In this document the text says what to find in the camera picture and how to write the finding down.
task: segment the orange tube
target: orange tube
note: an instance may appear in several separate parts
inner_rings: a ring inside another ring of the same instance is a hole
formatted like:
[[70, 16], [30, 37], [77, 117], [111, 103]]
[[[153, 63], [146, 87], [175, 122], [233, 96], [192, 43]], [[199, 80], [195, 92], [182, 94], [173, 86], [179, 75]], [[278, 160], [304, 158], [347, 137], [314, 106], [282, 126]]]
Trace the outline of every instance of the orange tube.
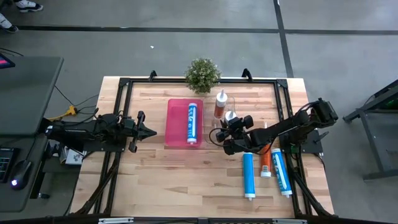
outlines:
[[260, 176], [265, 178], [271, 177], [271, 150], [269, 149], [270, 145], [266, 145], [262, 148], [261, 153], [261, 170]]

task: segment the pink tray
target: pink tray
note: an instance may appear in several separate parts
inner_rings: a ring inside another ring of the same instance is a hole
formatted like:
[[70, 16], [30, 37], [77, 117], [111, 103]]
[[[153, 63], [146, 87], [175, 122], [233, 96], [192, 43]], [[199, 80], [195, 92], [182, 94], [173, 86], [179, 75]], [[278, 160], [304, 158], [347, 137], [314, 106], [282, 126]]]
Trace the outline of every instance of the pink tray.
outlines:
[[[198, 105], [196, 144], [188, 144], [188, 105]], [[196, 99], [171, 99], [167, 105], [167, 121], [165, 132], [165, 143], [173, 147], [199, 147], [201, 144], [203, 124], [203, 101]]]

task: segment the computer keyboard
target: computer keyboard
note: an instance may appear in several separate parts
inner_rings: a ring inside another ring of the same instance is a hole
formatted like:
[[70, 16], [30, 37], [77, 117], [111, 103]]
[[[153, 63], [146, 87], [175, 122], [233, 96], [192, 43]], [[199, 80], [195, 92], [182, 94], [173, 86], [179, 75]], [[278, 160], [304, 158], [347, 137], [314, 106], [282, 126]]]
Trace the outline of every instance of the computer keyboard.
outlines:
[[6, 183], [18, 154], [16, 148], [0, 148], [0, 183]]

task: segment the blue tube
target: blue tube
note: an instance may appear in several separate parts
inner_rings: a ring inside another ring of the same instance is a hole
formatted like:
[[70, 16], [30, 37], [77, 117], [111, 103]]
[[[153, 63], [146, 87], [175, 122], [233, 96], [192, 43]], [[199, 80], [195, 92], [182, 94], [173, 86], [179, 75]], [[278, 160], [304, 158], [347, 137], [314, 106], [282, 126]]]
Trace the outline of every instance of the blue tube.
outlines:
[[243, 177], [244, 177], [244, 197], [252, 200], [256, 197], [254, 189], [254, 168], [253, 154], [245, 152], [243, 154]]
[[198, 105], [196, 103], [190, 103], [188, 106], [188, 139], [187, 143], [196, 144], [198, 133], [197, 133], [197, 116], [198, 116]]
[[292, 189], [290, 188], [289, 178], [287, 177], [285, 162], [282, 157], [280, 149], [271, 150], [272, 162], [274, 163], [276, 177], [278, 178], [278, 184], [280, 192], [286, 197], [292, 195]]

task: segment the potted plant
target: potted plant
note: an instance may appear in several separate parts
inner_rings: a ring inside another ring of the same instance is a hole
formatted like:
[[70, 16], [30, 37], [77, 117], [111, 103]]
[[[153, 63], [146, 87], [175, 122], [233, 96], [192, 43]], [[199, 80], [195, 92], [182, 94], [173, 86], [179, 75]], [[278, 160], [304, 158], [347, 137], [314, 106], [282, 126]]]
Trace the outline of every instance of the potted plant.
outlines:
[[221, 72], [217, 69], [217, 65], [208, 58], [193, 60], [185, 71], [188, 87], [196, 94], [209, 93], [220, 77]]

